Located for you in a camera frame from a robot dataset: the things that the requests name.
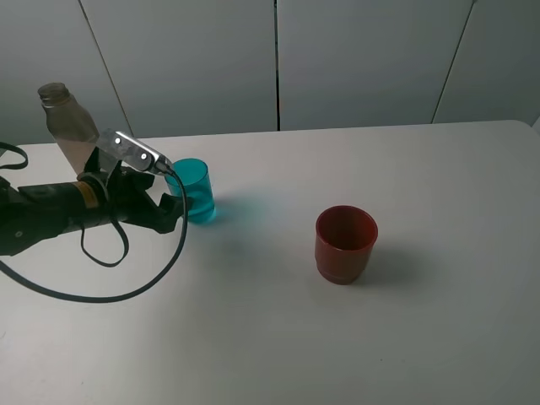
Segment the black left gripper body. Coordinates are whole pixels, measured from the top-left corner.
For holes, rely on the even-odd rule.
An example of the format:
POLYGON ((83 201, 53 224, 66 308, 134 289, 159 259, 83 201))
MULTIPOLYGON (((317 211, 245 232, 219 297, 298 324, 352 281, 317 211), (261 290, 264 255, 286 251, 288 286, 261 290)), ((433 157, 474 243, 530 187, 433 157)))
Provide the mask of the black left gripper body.
POLYGON ((157 206, 147 190, 154 176, 124 166, 118 159, 95 149, 79 175, 81 183, 90 186, 95 194, 97 209, 106 222, 115 219, 145 229, 157 230, 157 206))

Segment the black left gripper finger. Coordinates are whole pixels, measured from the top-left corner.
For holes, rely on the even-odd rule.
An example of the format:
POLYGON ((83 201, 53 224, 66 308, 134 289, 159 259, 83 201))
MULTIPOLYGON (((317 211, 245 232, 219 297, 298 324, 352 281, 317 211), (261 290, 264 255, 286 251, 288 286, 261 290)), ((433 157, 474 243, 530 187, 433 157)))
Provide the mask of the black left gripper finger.
POLYGON ((185 208, 186 204, 181 197, 163 193, 159 204, 154 209, 152 229, 159 234, 174 231, 179 218, 185 213, 185 208))

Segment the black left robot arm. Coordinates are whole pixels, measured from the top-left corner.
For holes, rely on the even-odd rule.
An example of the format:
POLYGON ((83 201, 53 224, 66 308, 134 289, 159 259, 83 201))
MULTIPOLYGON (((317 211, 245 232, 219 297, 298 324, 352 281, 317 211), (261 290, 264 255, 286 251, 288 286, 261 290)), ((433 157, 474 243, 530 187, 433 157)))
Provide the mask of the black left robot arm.
POLYGON ((88 171, 73 182, 14 188, 1 179, 1 254, 15 256, 43 240, 110 224, 121 237, 123 253, 129 241, 122 223, 167 234, 193 200, 163 194, 155 203, 147 193, 154 175, 116 163, 100 168, 92 153, 88 171))

